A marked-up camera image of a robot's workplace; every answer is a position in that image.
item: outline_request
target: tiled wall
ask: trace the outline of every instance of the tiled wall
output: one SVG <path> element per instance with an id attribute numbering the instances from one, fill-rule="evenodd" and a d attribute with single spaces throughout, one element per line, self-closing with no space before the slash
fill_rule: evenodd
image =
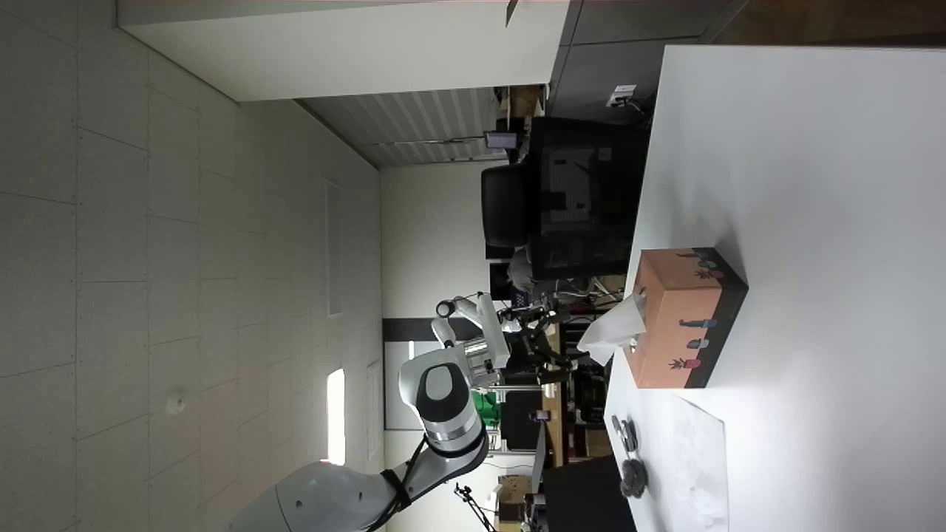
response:
<path id="1" fill-rule="evenodd" d="M 375 167 L 322 123 L 232 104 L 112 0 L 0 3 L 4 532 L 222 529 L 327 451 L 328 368 L 375 387 L 378 302 Z M 375 467 L 381 420 L 349 432 Z"/>

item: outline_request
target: cardboard box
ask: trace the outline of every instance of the cardboard box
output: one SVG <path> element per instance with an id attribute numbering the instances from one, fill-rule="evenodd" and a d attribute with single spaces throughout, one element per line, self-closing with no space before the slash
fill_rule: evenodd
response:
<path id="1" fill-rule="evenodd" d="M 647 334 L 628 347 L 635 383 L 706 387 L 745 293 L 715 248 L 643 250 L 634 294 Z"/>

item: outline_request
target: paper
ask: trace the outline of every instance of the paper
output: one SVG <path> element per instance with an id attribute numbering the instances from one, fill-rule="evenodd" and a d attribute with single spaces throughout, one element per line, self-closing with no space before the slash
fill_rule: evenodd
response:
<path id="1" fill-rule="evenodd" d="M 631 415 L 638 433 L 638 457 L 650 483 L 635 500 L 628 495 L 638 532 L 727 532 L 727 433 L 709 409 L 687 402 L 674 390 L 638 390 L 628 358 L 615 358 L 606 426 L 615 460 L 631 455 L 612 415 Z"/>
<path id="2" fill-rule="evenodd" d="M 615 352 L 622 352 L 624 346 L 635 346 L 638 334 L 646 334 L 638 302 L 624 299 L 587 328 L 581 352 L 590 352 L 593 361 L 606 367 Z"/>

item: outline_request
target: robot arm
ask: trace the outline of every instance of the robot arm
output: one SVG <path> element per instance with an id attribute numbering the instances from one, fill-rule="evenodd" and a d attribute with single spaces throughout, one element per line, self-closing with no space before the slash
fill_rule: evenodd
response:
<path id="1" fill-rule="evenodd" d="M 473 387 L 494 381 L 494 371 L 508 361 L 508 346 L 488 294 L 465 299 L 465 305 L 473 306 L 476 322 L 470 322 L 483 337 L 461 346 L 452 340 L 402 367 L 399 395 L 424 421 L 424 439 L 412 460 L 381 474 L 309 463 L 260 494 L 232 523 L 232 532 L 378 529 L 433 488 L 476 470 L 488 455 L 488 439 L 473 408 Z"/>

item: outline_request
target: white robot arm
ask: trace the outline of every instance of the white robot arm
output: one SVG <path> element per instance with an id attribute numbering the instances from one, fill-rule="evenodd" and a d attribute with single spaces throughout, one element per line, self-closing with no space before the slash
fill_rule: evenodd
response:
<path id="1" fill-rule="evenodd" d="M 451 316 L 470 318 L 483 337 L 457 341 Z M 508 346 L 488 294 L 437 305 L 440 347 L 412 358 L 399 375 L 402 402 L 424 421 L 418 451 L 381 474 L 309 463 L 260 494 L 232 532 L 362 532 L 384 525 L 433 488 L 476 470 L 488 455 L 473 387 L 498 381 Z"/>

